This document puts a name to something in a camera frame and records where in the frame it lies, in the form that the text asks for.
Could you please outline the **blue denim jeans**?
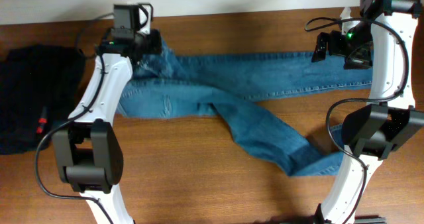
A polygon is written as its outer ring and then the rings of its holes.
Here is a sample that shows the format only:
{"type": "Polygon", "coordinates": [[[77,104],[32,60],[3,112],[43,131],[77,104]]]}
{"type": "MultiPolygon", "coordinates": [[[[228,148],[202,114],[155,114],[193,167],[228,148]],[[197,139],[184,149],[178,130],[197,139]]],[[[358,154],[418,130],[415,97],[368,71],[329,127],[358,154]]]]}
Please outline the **blue denim jeans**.
{"type": "Polygon", "coordinates": [[[345,70],[343,59],[314,64],[310,52],[180,56],[167,45],[146,55],[125,86],[117,113],[132,118],[222,117],[249,155],[286,175],[334,176],[343,154],[325,154],[261,101],[369,88],[371,70],[345,70]]]}

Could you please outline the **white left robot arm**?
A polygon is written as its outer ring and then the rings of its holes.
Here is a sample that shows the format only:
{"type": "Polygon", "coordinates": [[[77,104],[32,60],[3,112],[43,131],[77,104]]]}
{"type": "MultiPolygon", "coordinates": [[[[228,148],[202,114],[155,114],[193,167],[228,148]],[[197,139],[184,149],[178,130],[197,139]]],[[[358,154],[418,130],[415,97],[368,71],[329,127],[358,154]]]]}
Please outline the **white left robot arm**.
{"type": "Polygon", "coordinates": [[[95,68],[68,122],[52,136],[61,181],[88,202],[97,223],[133,223],[119,182],[124,158],[113,131],[121,94],[143,56],[160,54],[162,40],[150,28],[150,3],[115,5],[113,26],[95,49],[95,68]]]}

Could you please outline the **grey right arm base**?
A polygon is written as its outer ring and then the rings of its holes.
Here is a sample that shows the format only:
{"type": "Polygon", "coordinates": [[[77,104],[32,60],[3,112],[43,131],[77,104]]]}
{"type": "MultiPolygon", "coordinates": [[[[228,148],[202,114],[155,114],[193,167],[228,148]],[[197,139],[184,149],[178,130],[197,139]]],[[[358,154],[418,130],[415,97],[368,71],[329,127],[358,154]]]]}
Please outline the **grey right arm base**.
{"type": "MultiPolygon", "coordinates": [[[[279,221],[280,224],[319,224],[321,221],[314,217],[300,217],[289,221],[279,221]]],[[[354,221],[354,224],[387,224],[384,217],[360,218],[354,221]]]]}

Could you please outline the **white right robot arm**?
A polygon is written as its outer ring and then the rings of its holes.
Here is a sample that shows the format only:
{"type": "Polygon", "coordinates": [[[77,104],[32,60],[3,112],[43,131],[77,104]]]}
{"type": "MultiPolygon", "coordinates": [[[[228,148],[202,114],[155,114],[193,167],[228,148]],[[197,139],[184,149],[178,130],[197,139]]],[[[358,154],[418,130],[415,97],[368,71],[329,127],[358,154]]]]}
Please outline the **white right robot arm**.
{"type": "Polygon", "coordinates": [[[328,55],[344,58],[347,70],[372,70],[370,95],[364,107],[347,115],[337,147],[344,154],[335,183],[317,207],[313,222],[356,223],[355,212],[366,186],[391,152],[423,126],[411,88],[411,52],[421,0],[360,0],[360,15],[345,9],[339,25],[326,33],[317,27],[314,62],[328,55]]]}

